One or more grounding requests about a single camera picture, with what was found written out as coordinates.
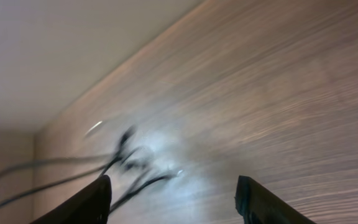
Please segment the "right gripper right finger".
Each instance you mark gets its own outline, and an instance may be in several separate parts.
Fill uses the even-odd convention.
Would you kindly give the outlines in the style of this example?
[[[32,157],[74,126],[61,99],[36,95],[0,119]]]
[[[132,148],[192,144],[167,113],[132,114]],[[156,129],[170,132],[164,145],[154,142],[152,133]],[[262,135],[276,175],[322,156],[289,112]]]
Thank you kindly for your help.
[[[234,199],[245,224],[315,224],[248,176],[239,176]]]

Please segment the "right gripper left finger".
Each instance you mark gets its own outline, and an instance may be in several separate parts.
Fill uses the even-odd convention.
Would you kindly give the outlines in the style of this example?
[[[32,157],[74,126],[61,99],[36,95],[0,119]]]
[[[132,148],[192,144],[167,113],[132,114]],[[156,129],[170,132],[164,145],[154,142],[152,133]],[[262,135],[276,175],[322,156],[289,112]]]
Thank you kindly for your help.
[[[111,180],[103,175],[32,224],[107,224],[111,199]]]

